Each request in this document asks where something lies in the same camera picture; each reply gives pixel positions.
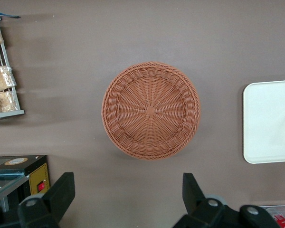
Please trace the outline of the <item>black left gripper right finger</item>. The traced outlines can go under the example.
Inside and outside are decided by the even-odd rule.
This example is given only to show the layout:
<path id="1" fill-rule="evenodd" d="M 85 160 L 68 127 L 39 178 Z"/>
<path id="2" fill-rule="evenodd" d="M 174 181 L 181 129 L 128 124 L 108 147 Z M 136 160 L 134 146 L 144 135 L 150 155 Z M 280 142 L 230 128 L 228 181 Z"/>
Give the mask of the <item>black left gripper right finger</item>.
<path id="1" fill-rule="evenodd" d="M 187 210 L 175 228 L 229 228 L 225 206 L 217 199 L 206 198 L 192 173 L 184 173 L 182 199 Z"/>

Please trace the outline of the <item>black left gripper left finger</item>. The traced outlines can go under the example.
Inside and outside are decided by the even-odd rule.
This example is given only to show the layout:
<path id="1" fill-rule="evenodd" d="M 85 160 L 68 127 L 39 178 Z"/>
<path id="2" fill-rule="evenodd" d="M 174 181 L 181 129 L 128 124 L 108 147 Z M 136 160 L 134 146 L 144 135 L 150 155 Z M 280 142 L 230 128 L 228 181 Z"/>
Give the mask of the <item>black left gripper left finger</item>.
<path id="1" fill-rule="evenodd" d="M 65 172 L 43 195 L 27 197 L 17 209 L 22 228 L 58 228 L 75 198 L 73 172 Z"/>

